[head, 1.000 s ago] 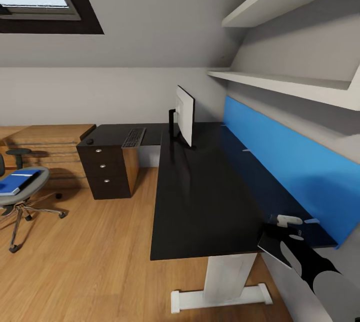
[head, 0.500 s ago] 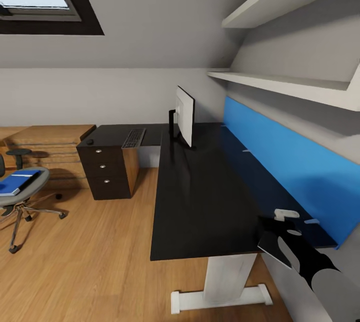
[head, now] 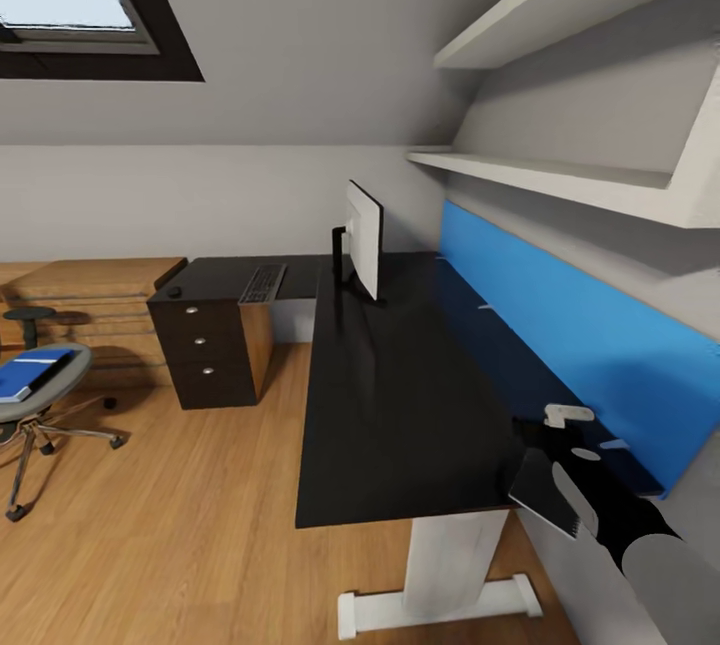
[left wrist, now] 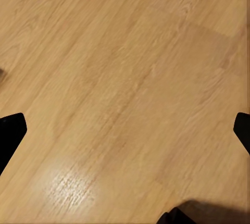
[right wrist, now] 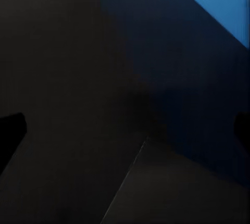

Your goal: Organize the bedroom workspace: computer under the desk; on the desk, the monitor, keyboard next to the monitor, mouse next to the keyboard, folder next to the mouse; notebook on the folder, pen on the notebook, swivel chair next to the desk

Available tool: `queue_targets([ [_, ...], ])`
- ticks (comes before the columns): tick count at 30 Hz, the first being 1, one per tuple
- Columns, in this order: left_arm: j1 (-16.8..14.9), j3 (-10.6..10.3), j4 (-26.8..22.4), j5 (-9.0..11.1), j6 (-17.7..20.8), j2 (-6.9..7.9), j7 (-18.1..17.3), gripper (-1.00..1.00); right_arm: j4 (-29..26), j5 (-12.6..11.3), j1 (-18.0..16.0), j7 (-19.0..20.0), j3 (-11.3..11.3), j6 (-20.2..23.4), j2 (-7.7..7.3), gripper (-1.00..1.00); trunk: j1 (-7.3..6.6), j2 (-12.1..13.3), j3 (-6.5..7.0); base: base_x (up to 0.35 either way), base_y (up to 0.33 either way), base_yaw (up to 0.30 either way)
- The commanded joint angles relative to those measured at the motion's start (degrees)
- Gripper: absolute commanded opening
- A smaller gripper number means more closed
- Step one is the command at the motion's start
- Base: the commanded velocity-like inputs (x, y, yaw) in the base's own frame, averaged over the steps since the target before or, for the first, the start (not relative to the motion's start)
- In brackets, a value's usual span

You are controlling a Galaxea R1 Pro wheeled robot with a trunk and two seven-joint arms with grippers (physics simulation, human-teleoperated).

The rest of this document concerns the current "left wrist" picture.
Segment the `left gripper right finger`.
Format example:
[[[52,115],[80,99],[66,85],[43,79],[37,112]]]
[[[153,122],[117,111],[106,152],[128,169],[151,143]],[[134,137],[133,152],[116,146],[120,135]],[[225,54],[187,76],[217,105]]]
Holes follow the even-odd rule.
[[[233,130],[250,154],[250,115],[238,113]]]

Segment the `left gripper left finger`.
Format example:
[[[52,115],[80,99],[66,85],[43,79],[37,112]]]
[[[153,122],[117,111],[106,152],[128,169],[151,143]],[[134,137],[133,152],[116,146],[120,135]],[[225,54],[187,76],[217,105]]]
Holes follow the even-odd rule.
[[[27,133],[23,113],[0,118],[0,175]]]

